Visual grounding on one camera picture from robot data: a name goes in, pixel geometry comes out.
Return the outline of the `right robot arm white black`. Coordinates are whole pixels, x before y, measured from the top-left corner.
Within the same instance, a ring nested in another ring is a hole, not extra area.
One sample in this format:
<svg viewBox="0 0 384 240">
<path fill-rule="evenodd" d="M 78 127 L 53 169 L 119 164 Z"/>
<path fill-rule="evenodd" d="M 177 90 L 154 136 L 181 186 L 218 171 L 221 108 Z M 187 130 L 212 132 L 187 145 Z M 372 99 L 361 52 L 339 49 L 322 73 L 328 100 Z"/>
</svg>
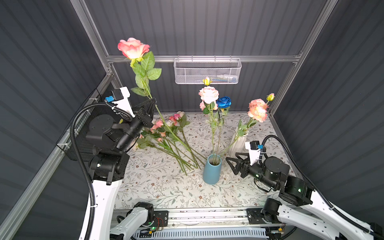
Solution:
<svg viewBox="0 0 384 240">
<path fill-rule="evenodd" d="M 284 223 L 305 230 L 323 240 L 382 240 L 383 229 L 353 218 L 340 208 L 330 207 L 319 191 L 300 178 L 290 176 L 290 166 L 276 157 L 261 163 L 252 155 L 237 153 L 226 158 L 234 174 L 250 176 L 279 193 L 279 200 L 267 199 L 261 210 L 268 224 Z"/>
</svg>

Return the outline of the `blue artificial rose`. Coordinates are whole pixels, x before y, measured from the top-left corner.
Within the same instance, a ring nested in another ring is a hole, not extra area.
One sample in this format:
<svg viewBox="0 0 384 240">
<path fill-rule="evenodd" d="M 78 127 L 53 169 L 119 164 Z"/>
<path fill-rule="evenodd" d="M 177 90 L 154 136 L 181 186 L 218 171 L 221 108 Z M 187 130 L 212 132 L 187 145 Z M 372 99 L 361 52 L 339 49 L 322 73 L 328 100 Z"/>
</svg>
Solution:
<svg viewBox="0 0 384 240">
<path fill-rule="evenodd" d="M 219 153 L 220 144 L 221 144 L 221 135 L 222 135 L 222 129 L 225 124 L 225 118 L 228 115 L 228 112 L 230 110 L 232 104 L 232 100 L 230 97 L 222 97 L 217 100 L 218 105 L 218 111 L 219 119 L 218 119 L 218 127 L 219 127 L 219 135 L 218 135 L 218 146 L 216 150 L 216 154 Z"/>
</svg>

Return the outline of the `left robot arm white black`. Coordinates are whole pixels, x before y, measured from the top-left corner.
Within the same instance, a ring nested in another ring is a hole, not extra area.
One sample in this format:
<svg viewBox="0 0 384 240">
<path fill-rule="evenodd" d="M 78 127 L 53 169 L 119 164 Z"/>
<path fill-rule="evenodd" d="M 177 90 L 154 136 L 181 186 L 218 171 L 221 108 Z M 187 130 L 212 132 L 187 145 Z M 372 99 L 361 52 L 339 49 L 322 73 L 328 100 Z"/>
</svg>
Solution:
<svg viewBox="0 0 384 240">
<path fill-rule="evenodd" d="M 73 119 L 70 127 L 72 147 L 89 189 L 81 240 L 132 240 L 141 226 L 153 221 L 153 205 L 139 202 L 116 227 L 111 227 L 116 196 L 130 159 L 128 152 L 138 141 L 143 128 L 153 126 L 155 106 L 156 100 L 149 99 L 135 107 L 135 114 L 130 114 L 117 104 L 96 103 L 84 107 Z M 110 115 L 92 119 L 86 139 L 94 145 L 95 152 L 85 165 L 76 143 L 75 126 L 84 112 L 102 107 L 121 115 L 124 121 L 117 123 Z"/>
</svg>

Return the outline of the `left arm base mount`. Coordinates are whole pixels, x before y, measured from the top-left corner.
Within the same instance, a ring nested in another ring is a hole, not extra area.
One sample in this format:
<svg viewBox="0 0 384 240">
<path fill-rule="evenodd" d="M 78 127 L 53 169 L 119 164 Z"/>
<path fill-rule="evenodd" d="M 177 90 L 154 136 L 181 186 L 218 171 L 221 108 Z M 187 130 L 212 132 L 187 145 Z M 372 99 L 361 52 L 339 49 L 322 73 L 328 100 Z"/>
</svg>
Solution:
<svg viewBox="0 0 384 240">
<path fill-rule="evenodd" d="M 164 228 L 168 226 L 169 211 L 154 211 L 151 228 Z"/>
</svg>

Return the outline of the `pink carnation flower stem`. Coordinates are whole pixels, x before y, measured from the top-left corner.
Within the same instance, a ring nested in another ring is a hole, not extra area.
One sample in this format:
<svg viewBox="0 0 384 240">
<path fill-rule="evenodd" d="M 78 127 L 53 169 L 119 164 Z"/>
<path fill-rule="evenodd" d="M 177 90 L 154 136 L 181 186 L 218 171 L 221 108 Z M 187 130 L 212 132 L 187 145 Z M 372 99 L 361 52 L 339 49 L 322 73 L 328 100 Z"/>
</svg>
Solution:
<svg viewBox="0 0 384 240">
<path fill-rule="evenodd" d="M 211 86 L 211 79 L 206 77 L 203 79 L 203 87 L 199 91 L 199 96 L 201 97 L 202 102 L 200 103 L 200 109 L 205 115 L 208 116 L 208 123 L 211 126 L 212 131 L 212 153 L 215 153 L 215 133 L 219 126 L 220 114 L 218 113 L 218 105 L 216 101 L 219 99 L 219 91 Z"/>
</svg>

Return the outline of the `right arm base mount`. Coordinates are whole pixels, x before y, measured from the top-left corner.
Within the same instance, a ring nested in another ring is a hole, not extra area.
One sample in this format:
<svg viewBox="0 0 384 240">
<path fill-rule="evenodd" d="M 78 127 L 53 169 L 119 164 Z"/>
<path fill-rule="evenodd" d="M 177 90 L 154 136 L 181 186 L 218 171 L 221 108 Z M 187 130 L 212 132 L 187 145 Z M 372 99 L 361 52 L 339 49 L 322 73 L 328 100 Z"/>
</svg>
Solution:
<svg viewBox="0 0 384 240">
<path fill-rule="evenodd" d="M 270 224 L 264 219 L 262 208 L 247 208 L 246 213 L 251 225 Z"/>
</svg>

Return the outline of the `large pink rose stem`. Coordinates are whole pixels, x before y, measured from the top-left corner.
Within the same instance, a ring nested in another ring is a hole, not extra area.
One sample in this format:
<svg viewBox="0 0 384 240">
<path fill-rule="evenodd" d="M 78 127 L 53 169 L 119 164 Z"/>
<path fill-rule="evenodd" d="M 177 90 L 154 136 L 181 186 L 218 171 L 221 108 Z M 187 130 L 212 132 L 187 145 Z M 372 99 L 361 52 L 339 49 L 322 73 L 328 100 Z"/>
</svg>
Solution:
<svg viewBox="0 0 384 240">
<path fill-rule="evenodd" d="M 130 66 L 135 73 L 137 85 L 132 88 L 132 92 L 142 97 L 153 98 L 149 82 L 157 80 L 162 74 L 162 69 L 155 68 L 155 57 L 150 51 L 150 46 L 135 38 L 129 38 L 118 43 L 118 50 L 131 61 Z M 157 105 L 155 108 L 160 118 L 164 119 Z"/>
</svg>

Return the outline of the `peach rose flower stem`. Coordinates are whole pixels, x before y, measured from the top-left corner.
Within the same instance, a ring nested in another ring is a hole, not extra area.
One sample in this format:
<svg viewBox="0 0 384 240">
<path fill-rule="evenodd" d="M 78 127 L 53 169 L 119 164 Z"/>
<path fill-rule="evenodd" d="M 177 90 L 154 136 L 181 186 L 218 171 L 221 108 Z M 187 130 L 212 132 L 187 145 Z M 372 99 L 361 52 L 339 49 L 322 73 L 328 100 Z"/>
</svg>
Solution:
<svg viewBox="0 0 384 240">
<path fill-rule="evenodd" d="M 238 137 L 242 137 L 245 134 L 249 134 L 250 129 L 255 126 L 257 123 L 263 123 L 266 121 L 268 117 L 268 110 L 269 110 L 269 103 L 272 102 L 275 99 L 275 94 L 271 93 L 267 95 L 266 100 L 262 99 L 256 99 L 252 100 L 249 103 L 249 110 L 247 112 L 248 114 L 248 120 L 246 122 L 243 122 L 243 120 L 239 120 L 238 127 L 236 128 L 236 131 L 234 134 L 237 134 Z M 230 144 L 221 152 L 221 154 L 228 154 L 229 148 L 231 147 Z"/>
</svg>

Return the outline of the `blue ceramic vase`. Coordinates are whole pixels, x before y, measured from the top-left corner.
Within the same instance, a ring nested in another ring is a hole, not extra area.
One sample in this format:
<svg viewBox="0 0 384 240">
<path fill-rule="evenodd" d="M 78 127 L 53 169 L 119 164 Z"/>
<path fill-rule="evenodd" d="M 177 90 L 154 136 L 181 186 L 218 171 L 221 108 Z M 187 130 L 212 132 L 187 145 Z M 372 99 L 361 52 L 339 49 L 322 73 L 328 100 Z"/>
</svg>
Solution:
<svg viewBox="0 0 384 240">
<path fill-rule="evenodd" d="M 222 168 L 222 158 L 220 155 L 211 154 L 206 161 L 204 171 L 203 171 L 203 180 L 206 184 L 215 185 L 221 175 Z"/>
</svg>

